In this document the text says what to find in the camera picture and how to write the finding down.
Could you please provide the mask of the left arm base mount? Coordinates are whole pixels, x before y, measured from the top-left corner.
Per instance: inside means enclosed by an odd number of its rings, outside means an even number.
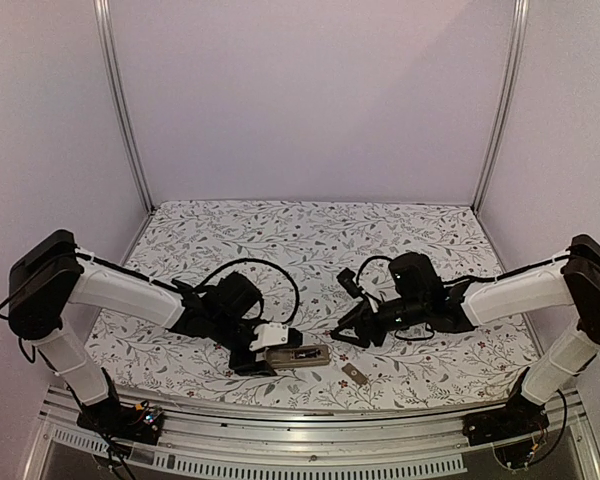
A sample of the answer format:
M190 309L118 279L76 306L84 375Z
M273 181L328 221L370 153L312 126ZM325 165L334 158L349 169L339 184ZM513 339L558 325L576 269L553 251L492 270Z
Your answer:
M87 406L75 397L80 408L77 425L107 438L157 445L164 425L164 410L144 400L134 406L120 402L116 387L104 368L107 397Z

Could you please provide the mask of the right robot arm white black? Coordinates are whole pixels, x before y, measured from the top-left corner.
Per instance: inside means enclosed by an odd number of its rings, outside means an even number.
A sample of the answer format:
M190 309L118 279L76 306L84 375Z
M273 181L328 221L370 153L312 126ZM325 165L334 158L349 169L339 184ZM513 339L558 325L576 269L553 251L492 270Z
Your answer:
M426 324L436 333L465 333L505 317L572 306L578 317L517 380L497 427L517 436L564 383L600 352L600 245L586 234L549 259L494 277L444 281L428 256L408 252L388 264L397 298L376 301L344 269L337 277L358 304L330 333L361 348L380 346L392 331Z

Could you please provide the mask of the white remote control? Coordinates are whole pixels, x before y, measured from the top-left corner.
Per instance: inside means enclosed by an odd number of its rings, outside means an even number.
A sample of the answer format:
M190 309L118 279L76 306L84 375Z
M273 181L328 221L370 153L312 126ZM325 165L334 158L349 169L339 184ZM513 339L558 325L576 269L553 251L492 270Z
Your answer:
M274 370L290 370L326 366L331 362L331 357L326 345L310 345L269 349L265 360Z

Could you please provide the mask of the black AAA battery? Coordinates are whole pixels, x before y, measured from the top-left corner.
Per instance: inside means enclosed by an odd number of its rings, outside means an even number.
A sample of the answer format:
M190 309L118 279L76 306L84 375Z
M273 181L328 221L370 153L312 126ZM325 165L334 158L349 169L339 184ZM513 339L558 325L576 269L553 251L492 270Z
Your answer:
M315 359L320 356L321 352L319 350L303 350L294 353L294 358L296 360Z

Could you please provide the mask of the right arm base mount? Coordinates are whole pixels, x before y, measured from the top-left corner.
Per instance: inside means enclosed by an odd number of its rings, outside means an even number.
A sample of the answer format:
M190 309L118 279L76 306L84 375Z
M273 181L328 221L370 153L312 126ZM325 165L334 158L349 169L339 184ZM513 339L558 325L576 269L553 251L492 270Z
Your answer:
M471 446L476 446L540 432L548 426L544 405L516 392L501 407L465 415L462 434Z

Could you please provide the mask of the remote battery cover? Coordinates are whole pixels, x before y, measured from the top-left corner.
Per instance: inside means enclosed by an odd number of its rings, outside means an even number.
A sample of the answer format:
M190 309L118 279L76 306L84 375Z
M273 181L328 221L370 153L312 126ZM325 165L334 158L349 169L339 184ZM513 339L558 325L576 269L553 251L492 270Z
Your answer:
M342 371L357 385L364 386L368 384L368 378L366 375L351 363L344 365L342 367Z

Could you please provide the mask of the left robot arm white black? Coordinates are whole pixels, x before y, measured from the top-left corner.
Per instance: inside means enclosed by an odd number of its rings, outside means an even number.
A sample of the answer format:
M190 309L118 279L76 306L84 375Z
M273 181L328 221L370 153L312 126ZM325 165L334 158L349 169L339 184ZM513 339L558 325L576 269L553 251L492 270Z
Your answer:
M60 229L11 267L0 318L90 407L96 424L118 434L128 426L128 412L116 402L108 375L64 323L67 305L95 306L185 337L209 338L230 351L233 370L252 374L269 369L259 358L261 351L288 339L286 325L247 318L261 301L260 291L240 273L209 288L178 280L165 284L82 250L70 231Z

